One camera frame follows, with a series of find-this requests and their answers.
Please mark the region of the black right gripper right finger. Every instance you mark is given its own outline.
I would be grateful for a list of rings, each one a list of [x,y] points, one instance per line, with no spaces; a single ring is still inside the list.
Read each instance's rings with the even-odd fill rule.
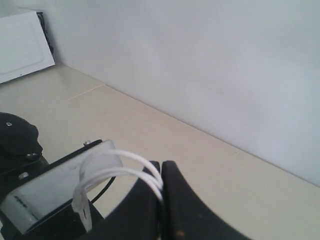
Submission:
[[[174,161],[162,163],[163,240],[247,240],[198,197]]]

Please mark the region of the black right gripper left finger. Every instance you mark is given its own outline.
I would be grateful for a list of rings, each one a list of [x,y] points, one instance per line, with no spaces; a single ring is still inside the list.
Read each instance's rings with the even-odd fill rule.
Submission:
[[[156,240],[159,202],[154,192],[138,179],[120,204],[107,216],[99,217],[90,205],[92,230],[83,240]]]

